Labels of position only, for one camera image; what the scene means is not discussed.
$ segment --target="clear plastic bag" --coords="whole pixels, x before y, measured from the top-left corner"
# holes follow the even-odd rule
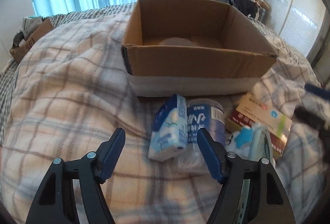
[[[224,145],[223,108],[211,99],[194,99],[187,101],[187,117],[188,145],[182,153],[174,157],[174,169],[182,173],[208,174],[209,170],[197,144],[197,131],[206,128],[215,141]]]

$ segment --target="checkered blanket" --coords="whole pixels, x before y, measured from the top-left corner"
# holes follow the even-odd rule
[[[54,28],[74,22],[79,19],[97,19],[107,15],[114,15],[123,12],[130,12],[135,3],[124,5],[111,5],[101,9],[90,9],[83,12],[70,12],[68,14],[58,14],[50,17]],[[18,64],[11,57],[6,66],[0,73],[0,147],[3,142],[3,134],[10,111],[13,91],[16,87],[18,72],[16,69]]]
[[[139,101],[131,90],[120,53],[129,12],[61,25],[40,39],[18,69],[3,143],[2,201],[18,223],[26,220],[32,199],[52,160],[79,159],[126,131],[126,144],[113,176],[102,190],[116,223],[205,223],[221,186],[211,176],[174,172],[171,161],[147,157],[151,123],[160,101]],[[303,104],[323,117],[329,104],[304,91],[318,84],[308,65],[295,64],[279,50],[278,62],[253,93],[292,117]],[[241,95],[215,98],[225,115]],[[317,132],[293,119],[277,173],[301,223],[324,187],[322,146]],[[81,223],[87,223],[79,185],[75,198]]]

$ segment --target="white wall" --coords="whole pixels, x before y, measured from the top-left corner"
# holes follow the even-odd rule
[[[0,0],[0,71],[9,59],[9,49],[23,17],[34,14],[32,0]]]

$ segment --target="small cardboard box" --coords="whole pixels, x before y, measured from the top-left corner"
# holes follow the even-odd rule
[[[32,48],[32,46],[43,36],[54,29],[49,18],[45,19],[43,23],[30,35],[30,37],[26,40],[26,42],[21,47],[13,47],[9,50],[12,54],[16,63],[20,63],[23,57],[26,55],[28,51]]]
[[[239,131],[243,125],[252,126],[260,122],[267,126],[273,146],[275,160],[282,156],[288,141],[292,121],[272,106],[263,104],[251,93],[247,93],[226,122],[229,132]]]
[[[212,0],[137,0],[122,54],[140,97],[246,92],[277,57],[241,12]]]

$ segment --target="milk carton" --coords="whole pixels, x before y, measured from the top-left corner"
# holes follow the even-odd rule
[[[186,148],[187,139],[186,100],[175,94],[156,114],[148,157],[160,162],[168,160]]]

